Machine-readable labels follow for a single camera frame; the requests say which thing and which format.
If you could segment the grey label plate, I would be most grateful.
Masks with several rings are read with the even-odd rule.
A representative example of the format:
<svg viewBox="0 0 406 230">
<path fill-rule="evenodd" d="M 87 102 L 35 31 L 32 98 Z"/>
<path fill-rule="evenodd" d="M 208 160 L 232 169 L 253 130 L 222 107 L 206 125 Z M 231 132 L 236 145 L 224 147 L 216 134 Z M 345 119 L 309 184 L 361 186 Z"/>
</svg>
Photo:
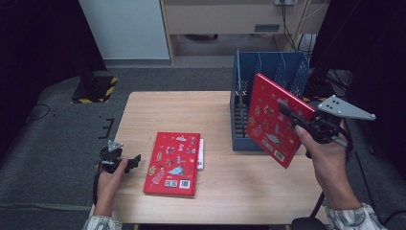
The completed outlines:
<svg viewBox="0 0 406 230">
<path fill-rule="evenodd" d="M 280 29 L 280 24 L 256 24 L 255 33 L 276 33 Z"/>
</svg>

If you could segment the beige wooden desk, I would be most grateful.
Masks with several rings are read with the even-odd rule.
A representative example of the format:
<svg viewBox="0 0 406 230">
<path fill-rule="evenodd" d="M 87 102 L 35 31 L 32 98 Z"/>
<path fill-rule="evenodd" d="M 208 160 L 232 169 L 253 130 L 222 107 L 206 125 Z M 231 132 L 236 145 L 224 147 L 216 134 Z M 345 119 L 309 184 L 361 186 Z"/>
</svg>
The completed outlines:
<svg viewBox="0 0 406 230">
<path fill-rule="evenodd" d="M 331 0 L 160 0 L 169 60 L 175 62 L 180 35 L 272 35 L 281 51 L 299 48 L 302 35 L 319 33 Z M 280 24 L 276 33 L 255 33 L 256 24 Z"/>
</svg>

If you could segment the person's left hand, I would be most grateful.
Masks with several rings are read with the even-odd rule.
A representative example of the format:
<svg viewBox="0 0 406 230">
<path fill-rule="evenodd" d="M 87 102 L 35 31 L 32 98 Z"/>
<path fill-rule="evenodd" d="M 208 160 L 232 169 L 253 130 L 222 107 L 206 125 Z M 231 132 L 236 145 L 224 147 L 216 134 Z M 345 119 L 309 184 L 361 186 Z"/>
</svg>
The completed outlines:
<svg viewBox="0 0 406 230">
<path fill-rule="evenodd" d="M 113 173 L 101 172 L 98 182 L 98 201 L 94 211 L 96 216 L 112 216 L 114 197 L 118 191 L 127 162 L 128 158 L 126 157 Z"/>
</svg>

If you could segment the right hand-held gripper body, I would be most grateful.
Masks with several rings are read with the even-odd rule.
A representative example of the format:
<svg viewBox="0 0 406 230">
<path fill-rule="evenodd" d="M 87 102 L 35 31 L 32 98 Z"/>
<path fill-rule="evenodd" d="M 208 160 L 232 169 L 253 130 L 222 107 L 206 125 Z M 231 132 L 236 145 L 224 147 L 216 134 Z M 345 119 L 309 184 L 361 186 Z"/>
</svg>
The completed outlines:
<svg viewBox="0 0 406 230">
<path fill-rule="evenodd" d="M 374 121 L 376 116 L 332 95 L 317 105 L 315 117 L 309 122 L 307 131 L 319 144 L 336 142 L 350 146 L 352 141 L 349 134 L 341 127 L 345 118 Z"/>
</svg>

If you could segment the white book with green leaf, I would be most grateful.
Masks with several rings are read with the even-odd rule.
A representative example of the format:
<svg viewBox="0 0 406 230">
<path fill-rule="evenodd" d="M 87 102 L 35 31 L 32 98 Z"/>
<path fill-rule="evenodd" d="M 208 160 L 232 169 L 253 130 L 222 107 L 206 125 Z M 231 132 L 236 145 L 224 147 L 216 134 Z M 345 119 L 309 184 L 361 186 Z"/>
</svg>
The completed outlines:
<svg viewBox="0 0 406 230">
<path fill-rule="evenodd" d="M 199 141 L 197 169 L 198 170 L 204 169 L 204 139 L 200 139 Z"/>
</svg>

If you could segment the blue plastic file rack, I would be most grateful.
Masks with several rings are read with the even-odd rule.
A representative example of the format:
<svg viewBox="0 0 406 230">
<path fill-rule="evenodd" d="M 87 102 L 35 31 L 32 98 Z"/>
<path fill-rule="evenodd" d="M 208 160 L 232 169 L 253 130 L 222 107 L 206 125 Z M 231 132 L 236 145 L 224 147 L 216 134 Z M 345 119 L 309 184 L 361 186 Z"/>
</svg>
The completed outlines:
<svg viewBox="0 0 406 230">
<path fill-rule="evenodd" d="M 239 61 L 245 133 L 242 135 L 243 133 L 241 131 L 241 122 L 239 118 L 235 55 L 230 97 L 233 151 L 261 151 L 260 146 L 258 146 L 247 134 L 248 113 L 255 74 L 263 74 L 269 80 L 276 82 L 293 95 L 301 98 L 305 90 L 309 64 L 305 54 L 302 52 L 239 51 Z"/>
</svg>

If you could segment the white cabinet panel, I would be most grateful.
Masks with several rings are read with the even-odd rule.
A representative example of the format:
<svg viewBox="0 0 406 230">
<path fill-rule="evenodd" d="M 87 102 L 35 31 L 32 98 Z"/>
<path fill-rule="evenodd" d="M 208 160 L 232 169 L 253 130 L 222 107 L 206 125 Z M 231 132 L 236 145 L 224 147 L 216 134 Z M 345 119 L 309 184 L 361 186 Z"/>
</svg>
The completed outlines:
<svg viewBox="0 0 406 230">
<path fill-rule="evenodd" d="M 169 59 L 160 0 L 79 0 L 103 59 Z"/>
</svg>

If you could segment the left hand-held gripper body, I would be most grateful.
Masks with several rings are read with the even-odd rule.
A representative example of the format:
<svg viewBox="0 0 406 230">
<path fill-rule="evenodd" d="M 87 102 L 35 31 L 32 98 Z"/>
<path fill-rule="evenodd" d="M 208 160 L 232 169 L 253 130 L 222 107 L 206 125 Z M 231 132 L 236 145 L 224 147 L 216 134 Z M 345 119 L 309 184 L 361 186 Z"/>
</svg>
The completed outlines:
<svg viewBox="0 0 406 230">
<path fill-rule="evenodd" d="M 99 169 L 108 173 L 116 171 L 122 161 L 123 144 L 111 140 L 100 151 Z"/>
</svg>

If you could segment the dark curtain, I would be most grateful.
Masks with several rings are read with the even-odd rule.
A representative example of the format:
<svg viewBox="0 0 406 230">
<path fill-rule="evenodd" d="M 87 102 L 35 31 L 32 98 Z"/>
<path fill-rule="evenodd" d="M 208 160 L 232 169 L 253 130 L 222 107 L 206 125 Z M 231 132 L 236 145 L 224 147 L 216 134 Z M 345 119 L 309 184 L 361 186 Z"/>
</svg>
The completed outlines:
<svg viewBox="0 0 406 230">
<path fill-rule="evenodd" d="M 41 91 L 78 74 L 62 38 L 92 71 L 105 68 L 79 0 L 0 0 L 0 160 Z"/>
<path fill-rule="evenodd" d="M 331 0 L 310 66 L 312 88 L 352 73 L 349 97 L 375 113 L 370 131 L 406 179 L 406 0 Z"/>
</svg>

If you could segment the blue picture book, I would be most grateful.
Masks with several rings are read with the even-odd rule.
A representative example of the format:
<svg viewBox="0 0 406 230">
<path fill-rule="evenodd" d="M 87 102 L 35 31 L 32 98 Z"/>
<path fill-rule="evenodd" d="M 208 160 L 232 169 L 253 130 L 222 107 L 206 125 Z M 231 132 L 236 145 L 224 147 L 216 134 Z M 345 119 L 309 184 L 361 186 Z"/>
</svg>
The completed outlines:
<svg viewBox="0 0 406 230">
<path fill-rule="evenodd" d="M 237 95 L 238 95 L 238 108 L 239 108 L 239 118 L 240 118 L 240 122 L 241 122 L 241 131 L 242 131 L 242 135 L 244 135 L 245 133 L 245 124 L 244 124 L 244 118 L 243 118 L 243 99 L 242 99 L 242 95 L 241 95 L 241 82 L 240 82 L 240 61 L 239 61 L 239 49 L 237 49 L 236 52 L 236 67 L 237 67 L 237 87 L 236 87 L 236 91 L 237 91 Z"/>
</svg>

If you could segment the person's right hand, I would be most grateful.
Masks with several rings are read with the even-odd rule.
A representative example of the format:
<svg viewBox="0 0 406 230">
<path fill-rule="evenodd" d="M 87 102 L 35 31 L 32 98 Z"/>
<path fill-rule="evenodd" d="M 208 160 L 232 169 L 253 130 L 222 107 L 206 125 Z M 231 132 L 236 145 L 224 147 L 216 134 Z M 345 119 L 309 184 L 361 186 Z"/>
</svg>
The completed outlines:
<svg viewBox="0 0 406 230">
<path fill-rule="evenodd" d="M 295 130 L 310 152 L 315 177 L 327 198 L 328 207 L 333 210 L 361 208 L 347 177 L 346 149 L 337 143 L 317 143 L 301 126 L 295 126 Z"/>
</svg>

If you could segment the red illustrated book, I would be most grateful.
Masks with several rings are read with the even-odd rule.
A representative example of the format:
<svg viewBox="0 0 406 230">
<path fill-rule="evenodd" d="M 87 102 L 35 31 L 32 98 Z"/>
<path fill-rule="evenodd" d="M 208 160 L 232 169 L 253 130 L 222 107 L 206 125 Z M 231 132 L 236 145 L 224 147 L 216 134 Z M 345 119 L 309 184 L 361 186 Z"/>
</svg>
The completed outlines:
<svg viewBox="0 0 406 230">
<path fill-rule="evenodd" d="M 146 195 L 193 197 L 199 133 L 158 132 L 147 169 Z"/>
<path fill-rule="evenodd" d="M 290 112 L 311 121 L 315 108 L 263 74 L 255 74 L 247 134 L 284 168 L 300 147 Z"/>
</svg>

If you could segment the black striped stand base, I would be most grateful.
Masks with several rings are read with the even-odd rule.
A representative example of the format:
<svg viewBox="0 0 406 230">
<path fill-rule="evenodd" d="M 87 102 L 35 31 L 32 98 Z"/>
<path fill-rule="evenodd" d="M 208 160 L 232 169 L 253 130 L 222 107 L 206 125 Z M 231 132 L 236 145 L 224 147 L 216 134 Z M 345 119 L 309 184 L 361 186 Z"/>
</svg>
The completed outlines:
<svg viewBox="0 0 406 230">
<path fill-rule="evenodd" d="M 311 68 L 304 88 L 304 98 L 307 100 L 316 100 L 329 98 L 333 94 L 335 94 L 335 90 L 327 79 L 327 72 Z"/>
<path fill-rule="evenodd" d="M 117 78 L 112 76 L 93 77 L 89 83 L 79 83 L 72 96 L 73 104 L 106 103 L 113 93 Z"/>
</svg>

